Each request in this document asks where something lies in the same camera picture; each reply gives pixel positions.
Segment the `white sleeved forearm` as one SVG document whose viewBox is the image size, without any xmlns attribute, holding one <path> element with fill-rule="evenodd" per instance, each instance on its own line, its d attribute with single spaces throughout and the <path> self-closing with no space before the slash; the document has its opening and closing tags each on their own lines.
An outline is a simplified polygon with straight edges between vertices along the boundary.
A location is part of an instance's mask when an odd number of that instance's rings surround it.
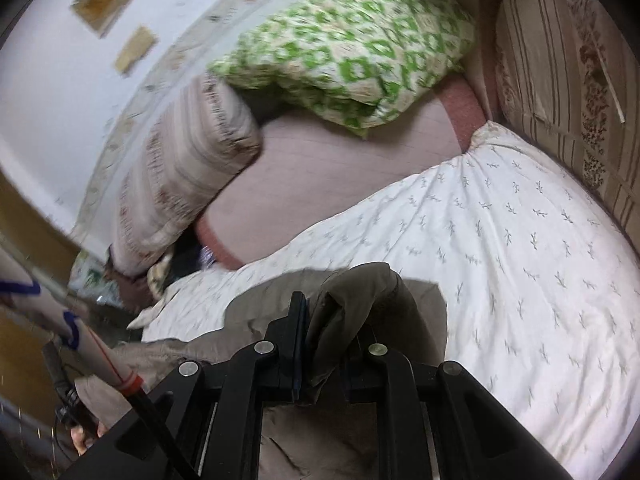
<svg viewBox="0 0 640 480">
<path fill-rule="evenodd" d="M 142 390 L 142 377 L 4 249 L 1 249 L 1 303 L 59 336 L 66 348 L 76 352 L 96 376 L 123 396 Z"/>
</svg>

